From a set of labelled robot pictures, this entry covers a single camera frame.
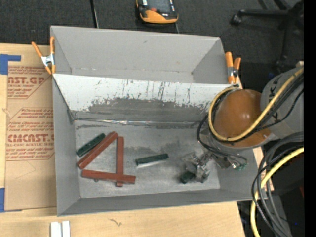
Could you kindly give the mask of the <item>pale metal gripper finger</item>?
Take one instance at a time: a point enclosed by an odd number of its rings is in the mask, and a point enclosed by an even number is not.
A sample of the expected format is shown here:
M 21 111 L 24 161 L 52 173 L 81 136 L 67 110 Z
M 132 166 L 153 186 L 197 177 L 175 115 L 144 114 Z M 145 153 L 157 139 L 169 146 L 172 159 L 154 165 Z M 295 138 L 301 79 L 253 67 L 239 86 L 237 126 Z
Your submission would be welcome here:
M 198 165 L 195 171 L 195 181 L 205 182 L 209 177 L 210 171 L 203 166 Z
M 196 154 L 188 154 L 184 157 L 184 163 L 186 168 L 199 168 L 202 167 L 200 158 Z

